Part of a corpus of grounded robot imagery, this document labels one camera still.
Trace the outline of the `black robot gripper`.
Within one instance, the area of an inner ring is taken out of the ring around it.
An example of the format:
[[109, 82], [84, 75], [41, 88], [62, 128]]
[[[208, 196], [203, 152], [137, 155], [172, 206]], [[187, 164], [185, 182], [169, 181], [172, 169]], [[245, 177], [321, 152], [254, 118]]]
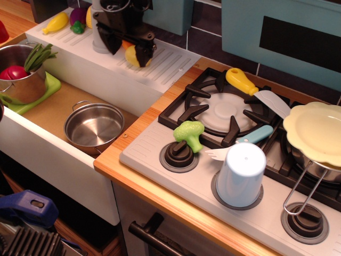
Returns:
[[100, 1], [108, 21], [98, 21], [99, 35], [110, 53], [115, 55], [122, 45], [122, 40], [135, 45], [137, 62], [146, 67], [153, 58], [157, 46], [154, 33], [143, 22], [144, 12], [152, 8], [152, 1]]

